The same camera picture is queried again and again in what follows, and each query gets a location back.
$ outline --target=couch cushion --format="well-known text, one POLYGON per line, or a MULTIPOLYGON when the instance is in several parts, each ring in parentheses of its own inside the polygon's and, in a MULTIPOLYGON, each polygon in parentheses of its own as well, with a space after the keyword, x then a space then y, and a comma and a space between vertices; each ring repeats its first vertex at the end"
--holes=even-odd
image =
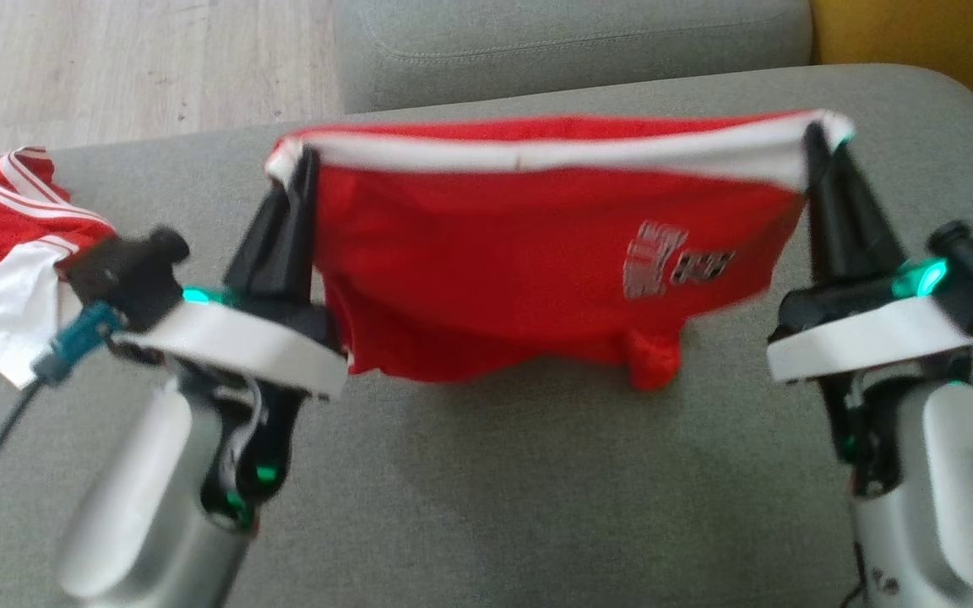
MULTIPOLYGON (((973 95, 895 66, 803 67, 399 111, 356 120, 602 112, 708 116, 828 107, 905 245, 973 223, 973 95)), ((128 234, 167 223, 213 284, 293 128, 55 155, 77 204, 128 234)), ((691 323, 679 377, 536 361, 459 385, 366 374, 302 412, 232 608, 303 605, 838 605, 854 584, 846 472, 813 386, 769 380, 776 305, 807 282, 789 243, 771 293, 691 323)), ((65 605, 49 557, 155 374, 97 355, 43 395, 0 459, 0 605, 65 605)), ((14 396, 0 378, 0 420, 14 396)))
POLYGON ((804 65, 808 0, 339 0, 347 111, 804 65))

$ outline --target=white sleeve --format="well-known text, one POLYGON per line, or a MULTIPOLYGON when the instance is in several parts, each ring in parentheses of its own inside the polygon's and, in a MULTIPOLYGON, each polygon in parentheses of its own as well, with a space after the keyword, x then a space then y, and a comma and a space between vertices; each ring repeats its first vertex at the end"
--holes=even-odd
POLYGON ((54 269, 69 254, 57 243, 26 242, 0 262, 0 373, 17 388, 34 380, 32 361, 80 311, 54 269))

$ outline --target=wooden floor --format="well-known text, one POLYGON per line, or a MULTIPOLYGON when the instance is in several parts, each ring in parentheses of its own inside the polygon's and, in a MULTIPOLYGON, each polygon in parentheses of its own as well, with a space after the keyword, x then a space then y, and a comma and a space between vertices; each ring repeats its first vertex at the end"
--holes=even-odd
POLYGON ((333 116, 333 0, 0 0, 0 150, 333 116))

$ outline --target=printed number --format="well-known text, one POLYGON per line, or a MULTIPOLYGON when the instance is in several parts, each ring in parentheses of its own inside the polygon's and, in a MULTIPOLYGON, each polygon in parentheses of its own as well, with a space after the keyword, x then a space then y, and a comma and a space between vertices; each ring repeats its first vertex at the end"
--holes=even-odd
POLYGON ((675 272, 671 273, 671 283, 684 285, 687 282, 703 284, 718 278, 726 270, 726 265, 734 258, 733 251, 716 253, 695 253, 687 251, 678 257, 675 272))

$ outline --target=green led light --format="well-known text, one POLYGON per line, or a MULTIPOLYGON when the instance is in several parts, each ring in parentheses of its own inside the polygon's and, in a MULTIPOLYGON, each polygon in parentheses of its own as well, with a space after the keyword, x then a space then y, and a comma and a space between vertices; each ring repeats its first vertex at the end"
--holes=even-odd
POLYGON ((254 514, 251 512, 251 508, 247 507, 246 501, 242 500, 242 497, 235 492, 227 492, 224 494, 224 498, 227 500, 228 507, 231 507, 231 511, 235 512, 236 518, 238 518, 237 524, 241 528, 250 528, 254 524, 254 514))
POLYGON ((196 301, 199 304, 209 304, 215 301, 216 304, 231 305, 231 293, 221 289, 205 289, 204 287, 194 287, 189 285, 182 288, 182 299, 185 301, 196 301))
POLYGON ((926 259, 914 266, 904 264, 892 281, 892 296, 899 299, 929 296, 948 273, 949 262, 945 258, 926 259))
POLYGON ((258 474, 258 481, 262 484, 271 484, 277 480, 277 470, 274 466, 259 466, 255 473, 258 474))
POLYGON ((209 294, 205 293, 204 289, 198 289, 196 287, 187 287, 182 289, 182 299, 186 301, 200 301, 201 304, 208 304, 209 294))
POLYGON ((843 442, 843 445, 840 446, 839 458, 842 459, 843 462, 854 462, 854 454, 856 451, 856 447, 857 447, 857 442, 854 439, 853 435, 846 438, 845 442, 843 442))
POLYGON ((933 288, 938 287, 938 282, 941 282, 948 273, 949 265, 943 259, 931 265, 926 269, 926 273, 922 274, 922 280, 918 281, 918 296, 929 296, 933 293, 933 288))

